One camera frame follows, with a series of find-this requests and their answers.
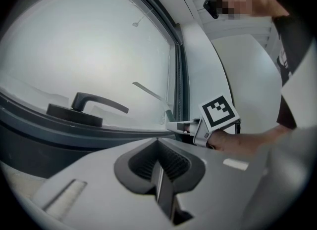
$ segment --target white device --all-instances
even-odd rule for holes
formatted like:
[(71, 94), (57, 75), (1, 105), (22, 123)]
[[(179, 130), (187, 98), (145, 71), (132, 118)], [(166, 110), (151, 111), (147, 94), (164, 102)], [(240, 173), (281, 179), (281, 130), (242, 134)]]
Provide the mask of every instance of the white device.
[(206, 147), (215, 130), (227, 129), (240, 123), (240, 117), (233, 104), (224, 95), (218, 95), (199, 105), (200, 118), (185, 122), (169, 122), (166, 128), (178, 134), (193, 136), (193, 143)]

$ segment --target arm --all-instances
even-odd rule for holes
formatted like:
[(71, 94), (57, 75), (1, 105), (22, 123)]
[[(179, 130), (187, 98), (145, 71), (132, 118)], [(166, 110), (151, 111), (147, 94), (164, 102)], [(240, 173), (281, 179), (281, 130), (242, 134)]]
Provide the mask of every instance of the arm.
[(274, 142), (290, 131), (292, 130), (283, 125), (261, 134), (228, 134), (219, 130), (211, 135), (208, 143), (216, 150), (252, 155), (262, 144)]

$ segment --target black window handle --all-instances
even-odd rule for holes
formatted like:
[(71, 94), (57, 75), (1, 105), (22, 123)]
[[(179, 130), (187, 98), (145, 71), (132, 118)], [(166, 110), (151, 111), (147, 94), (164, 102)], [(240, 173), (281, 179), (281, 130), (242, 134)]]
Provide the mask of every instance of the black window handle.
[(102, 127), (103, 119), (90, 114), (83, 113), (88, 101), (94, 101), (110, 106), (124, 113), (128, 113), (129, 109), (115, 101), (88, 93), (77, 93), (71, 105), (71, 109), (62, 106), (49, 104), (46, 114), (67, 120), (73, 123)]
[(93, 95), (93, 94), (88, 94), (88, 93), (77, 93), (71, 105), (71, 108), (77, 111), (83, 111), (88, 101), (102, 103), (104, 105), (120, 110), (126, 114), (129, 112), (129, 109), (127, 107), (115, 101), (111, 101), (107, 98), (103, 98), (103, 97)]

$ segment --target sunglasses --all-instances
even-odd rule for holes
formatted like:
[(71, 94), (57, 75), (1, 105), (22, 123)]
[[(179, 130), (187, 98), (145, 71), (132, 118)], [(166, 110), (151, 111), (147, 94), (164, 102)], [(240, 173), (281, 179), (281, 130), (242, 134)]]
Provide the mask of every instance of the sunglasses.
[(207, 12), (214, 18), (218, 19), (219, 13), (217, 11), (217, 8), (214, 6), (214, 2), (211, 2), (211, 0), (205, 0), (204, 2), (204, 9), (207, 10)]

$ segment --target window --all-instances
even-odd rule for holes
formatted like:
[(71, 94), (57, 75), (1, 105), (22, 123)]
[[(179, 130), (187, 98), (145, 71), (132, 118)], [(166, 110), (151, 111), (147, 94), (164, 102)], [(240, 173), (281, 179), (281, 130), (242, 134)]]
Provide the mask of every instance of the window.
[(132, 84), (173, 110), (175, 42), (152, 10), (138, 0), (37, 1), (1, 41), (0, 90), (41, 113), (94, 94), (129, 108), (87, 103), (84, 112), (104, 126), (165, 130), (162, 102)]

